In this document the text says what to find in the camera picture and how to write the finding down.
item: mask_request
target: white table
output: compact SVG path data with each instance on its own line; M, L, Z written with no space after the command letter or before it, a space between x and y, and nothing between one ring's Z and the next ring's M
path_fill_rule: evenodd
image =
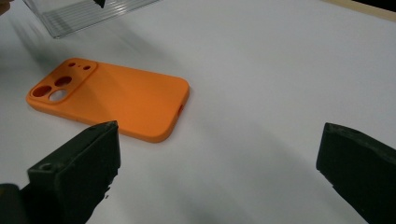
M0 183L88 125L26 93L80 57L187 79L160 144L120 136L88 223L365 223L315 167L325 122L396 147L396 23L323 1L163 0L62 39L22 1L0 17Z

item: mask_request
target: transparent plastic box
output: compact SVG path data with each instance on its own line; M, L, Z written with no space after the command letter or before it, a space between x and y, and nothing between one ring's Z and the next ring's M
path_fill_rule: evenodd
M123 15L159 0L23 0L54 38L61 38L101 21Z

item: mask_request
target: orange phone case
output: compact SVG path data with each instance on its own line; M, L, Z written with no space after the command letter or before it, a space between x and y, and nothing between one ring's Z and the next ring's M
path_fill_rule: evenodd
M116 120L120 133L154 143L170 135L188 97L182 78L75 58L35 85L26 101L90 125Z

